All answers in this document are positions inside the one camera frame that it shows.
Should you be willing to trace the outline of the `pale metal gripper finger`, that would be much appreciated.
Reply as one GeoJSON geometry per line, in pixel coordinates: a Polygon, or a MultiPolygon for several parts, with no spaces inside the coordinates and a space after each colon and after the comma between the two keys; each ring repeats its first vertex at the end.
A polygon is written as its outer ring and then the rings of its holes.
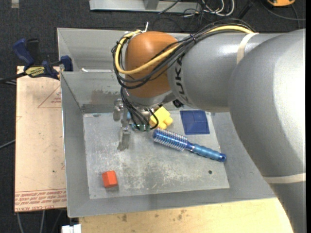
{"type": "Polygon", "coordinates": [[[122,100],[117,99],[114,101],[114,109],[113,109],[114,121],[119,121],[121,119],[121,111],[122,111],[122,100]]]}
{"type": "Polygon", "coordinates": [[[131,132],[128,126],[121,126],[120,129],[120,140],[119,145],[117,147],[118,150],[124,151],[129,148],[131,132]]]}

